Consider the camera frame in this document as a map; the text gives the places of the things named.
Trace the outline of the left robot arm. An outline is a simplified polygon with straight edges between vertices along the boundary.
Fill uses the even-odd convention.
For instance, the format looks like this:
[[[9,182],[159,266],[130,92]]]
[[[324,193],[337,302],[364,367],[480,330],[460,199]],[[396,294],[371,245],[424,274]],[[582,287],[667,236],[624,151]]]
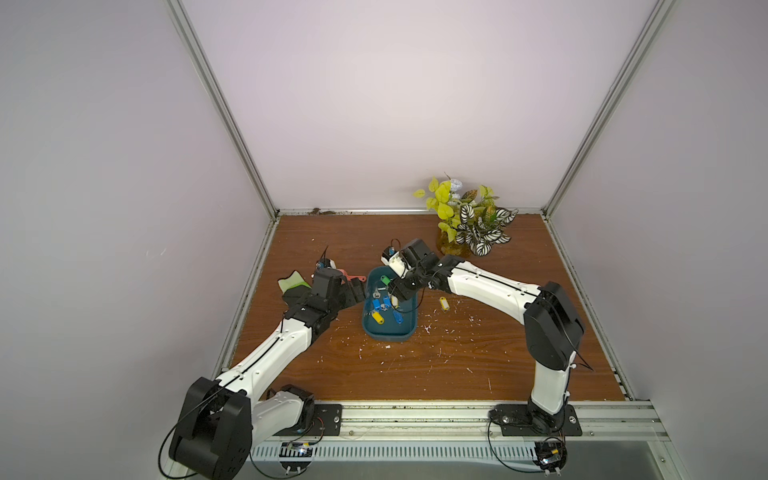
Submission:
[[[278,286],[287,305],[278,326],[238,364],[189,387],[161,444],[160,467],[172,460],[187,468],[188,478],[232,479],[254,446],[282,430],[309,427],[311,393],[287,385],[269,399],[263,396],[341,311],[365,300],[366,279],[328,265],[316,269],[311,280],[294,271]]]

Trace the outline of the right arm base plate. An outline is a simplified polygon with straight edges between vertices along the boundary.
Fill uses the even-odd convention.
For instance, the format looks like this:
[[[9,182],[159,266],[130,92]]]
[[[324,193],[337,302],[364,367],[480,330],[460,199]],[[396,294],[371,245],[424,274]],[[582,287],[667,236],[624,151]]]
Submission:
[[[569,403],[566,403],[556,414],[548,414],[532,403],[502,403],[489,410],[488,419],[501,428],[503,436],[579,437],[583,435],[575,408]]]

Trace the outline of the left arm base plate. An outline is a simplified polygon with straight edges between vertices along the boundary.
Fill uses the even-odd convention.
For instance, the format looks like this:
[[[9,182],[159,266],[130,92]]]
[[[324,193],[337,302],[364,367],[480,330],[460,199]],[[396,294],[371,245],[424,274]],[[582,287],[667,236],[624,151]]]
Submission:
[[[344,407],[340,403],[319,403],[311,418],[281,432],[296,438],[320,436],[337,437],[341,434]]]

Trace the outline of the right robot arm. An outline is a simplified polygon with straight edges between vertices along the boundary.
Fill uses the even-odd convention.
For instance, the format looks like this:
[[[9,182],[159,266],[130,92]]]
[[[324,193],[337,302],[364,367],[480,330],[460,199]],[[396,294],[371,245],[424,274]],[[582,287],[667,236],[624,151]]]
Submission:
[[[486,271],[462,257],[439,257],[420,239],[399,251],[385,249],[381,260],[394,272],[388,291],[400,301],[422,289],[439,290],[481,302],[520,323],[535,362],[523,425],[539,434],[561,431],[568,422],[568,387],[576,360],[581,357],[585,327],[560,284],[523,283]]]

